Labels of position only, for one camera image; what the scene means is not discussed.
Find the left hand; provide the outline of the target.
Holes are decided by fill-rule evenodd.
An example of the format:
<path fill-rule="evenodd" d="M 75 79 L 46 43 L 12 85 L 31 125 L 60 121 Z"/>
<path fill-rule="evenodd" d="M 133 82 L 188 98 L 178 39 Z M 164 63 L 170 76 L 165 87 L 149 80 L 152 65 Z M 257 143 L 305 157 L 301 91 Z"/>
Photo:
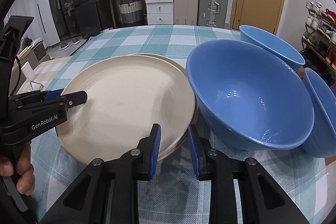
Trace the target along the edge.
<path fill-rule="evenodd" d="M 21 155 L 15 164 L 15 168 L 7 157 L 1 155 L 1 176 L 9 177 L 16 172 L 20 178 L 17 182 L 17 191 L 29 196 L 35 188 L 34 167 L 31 164 L 31 142 L 24 144 Z"/>

